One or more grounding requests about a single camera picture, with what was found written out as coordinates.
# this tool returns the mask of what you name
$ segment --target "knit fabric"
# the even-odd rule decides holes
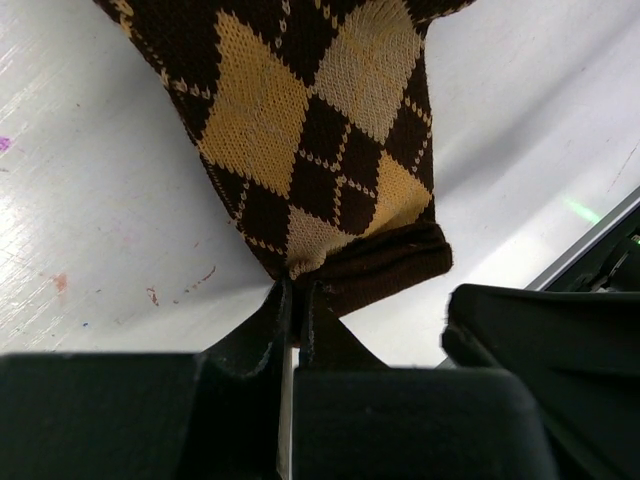
[[[473,0],[95,1],[272,277],[322,281],[340,315],[450,269],[424,40]]]

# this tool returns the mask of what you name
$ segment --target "white table surface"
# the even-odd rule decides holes
[[[638,0],[478,0],[432,26],[455,266],[345,317],[374,353],[439,363],[456,285],[526,286],[640,185],[638,45]],[[90,0],[0,0],[0,137],[0,351],[194,351],[262,302],[159,80]]]

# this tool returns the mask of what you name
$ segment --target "pink stain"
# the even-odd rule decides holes
[[[61,273],[60,275],[54,275],[51,277],[51,280],[53,280],[53,284],[56,286],[56,290],[58,290],[59,295],[67,291],[69,282],[68,282],[66,273]]]
[[[11,139],[8,137],[0,137],[0,152],[6,152],[11,147]]]

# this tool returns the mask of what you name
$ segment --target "brown sock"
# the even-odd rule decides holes
[[[339,315],[451,268],[424,38],[473,0],[95,0],[160,75],[245,241]]]

